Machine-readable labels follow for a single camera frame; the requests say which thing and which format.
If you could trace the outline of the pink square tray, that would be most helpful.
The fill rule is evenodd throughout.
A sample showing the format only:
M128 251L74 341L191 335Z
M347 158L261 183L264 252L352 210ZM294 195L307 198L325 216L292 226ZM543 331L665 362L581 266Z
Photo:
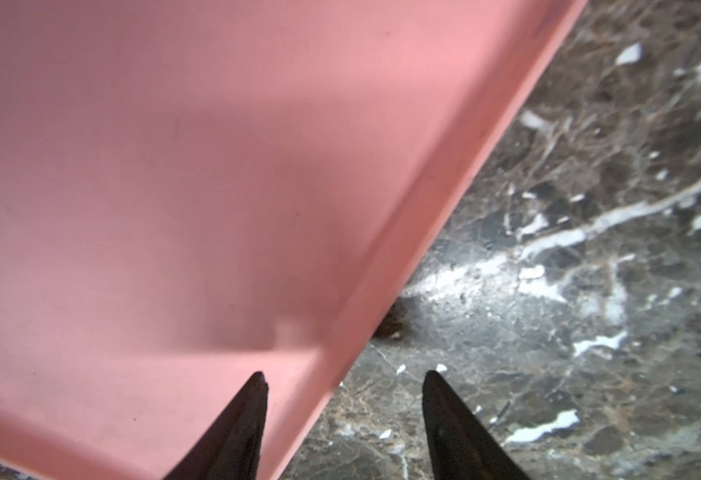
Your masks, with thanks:
M0 1L0 462L276 479L580 1Z

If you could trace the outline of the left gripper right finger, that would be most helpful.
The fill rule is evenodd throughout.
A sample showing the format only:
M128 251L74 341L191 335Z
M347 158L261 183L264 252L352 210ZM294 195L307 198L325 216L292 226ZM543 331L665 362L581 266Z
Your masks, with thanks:
M528 480L435 370L422 384L422 413L435 480Z

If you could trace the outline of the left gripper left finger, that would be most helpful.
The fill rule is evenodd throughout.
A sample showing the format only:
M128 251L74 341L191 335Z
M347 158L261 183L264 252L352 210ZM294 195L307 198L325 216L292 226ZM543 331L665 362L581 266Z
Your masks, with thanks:
M268 384L260 371L244 383L166 480L254 480L268 412Z

